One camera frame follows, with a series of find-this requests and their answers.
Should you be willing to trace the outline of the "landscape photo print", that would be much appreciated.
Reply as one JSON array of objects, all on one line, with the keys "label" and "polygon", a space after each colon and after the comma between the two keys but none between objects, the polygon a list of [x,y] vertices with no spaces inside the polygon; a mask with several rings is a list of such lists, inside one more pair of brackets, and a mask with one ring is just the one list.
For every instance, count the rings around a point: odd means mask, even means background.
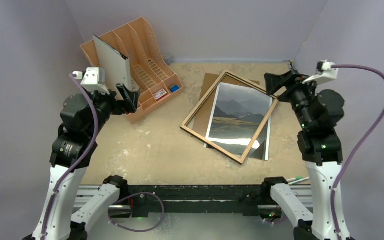
[{"label": "landscape photo print", "polygon": [[215,90],[205,138],[241,157],[273,101],[254,88],[221,82]]}]

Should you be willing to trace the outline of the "brown backing board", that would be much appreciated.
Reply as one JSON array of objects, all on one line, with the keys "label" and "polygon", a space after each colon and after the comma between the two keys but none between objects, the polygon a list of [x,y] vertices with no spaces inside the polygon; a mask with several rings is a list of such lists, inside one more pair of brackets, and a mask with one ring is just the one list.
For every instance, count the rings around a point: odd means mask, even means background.
[{"label": "brown backing board", "polygon": [[204,83],[202,87],[205,90],[203,96],[184,120],[182,125],[205,137],[206,132],[209,129],[210,115],[213,109],[213,103],[215,102],[216,89],[218,85],[220,83],[228,83],[243,87],[252,87],[249,85],[249,81],[246,81],[244,78],[229,71],[224,71],[219,75],[207,73],[204,78],[210,79],[212,82]]}]

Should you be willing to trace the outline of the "wooden picture frame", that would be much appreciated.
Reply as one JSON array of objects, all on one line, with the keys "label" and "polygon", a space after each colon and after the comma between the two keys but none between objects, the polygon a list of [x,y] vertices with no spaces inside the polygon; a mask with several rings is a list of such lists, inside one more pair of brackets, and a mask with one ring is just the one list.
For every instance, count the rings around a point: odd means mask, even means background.
[{"label": "wooden picture frame", "polygon": [[239,164],[268,161],[271,121],[278,99],[229,70],[219,75],[180,128]]}]

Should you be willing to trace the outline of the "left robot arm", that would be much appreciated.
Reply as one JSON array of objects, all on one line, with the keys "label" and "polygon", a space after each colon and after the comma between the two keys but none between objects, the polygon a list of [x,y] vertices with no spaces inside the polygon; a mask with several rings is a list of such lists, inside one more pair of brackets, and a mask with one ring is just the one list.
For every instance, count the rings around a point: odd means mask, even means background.
[{"label": "left robot arm", "polygon": [[82,179],[97,148],[96,137],[111,115],[134,113],[139,92],[118,84],[117,93],[83,89],[68,97],[60,113],[62,124],[52,144],[50,180],[39,223],[30,240],[85,240],[112,203],[129,199],[128,182],[121,176],[107,177],[98,192],[79,209],[75,202]]}]

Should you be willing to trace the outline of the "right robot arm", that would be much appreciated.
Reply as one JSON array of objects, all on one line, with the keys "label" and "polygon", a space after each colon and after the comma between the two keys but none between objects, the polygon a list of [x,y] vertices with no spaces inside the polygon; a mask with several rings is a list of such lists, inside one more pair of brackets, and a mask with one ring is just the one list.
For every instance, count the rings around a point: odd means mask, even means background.
[{"label": "right robot arm", "polygon": [[266,92],[273,95],[285,88],[278,100],[290,103],[301,131],[297,144],[311,182],[312,210],[294,195],[283,177],[268,177],[260,196],[268,204],[277,203],[293,226],[296,240],[349,240],[342,206],[339,176],[343,170],[342,143],[336,133],[344,117],[343,97],[334,90],[316,93],[317,83],[290,70],[264,75]]}]

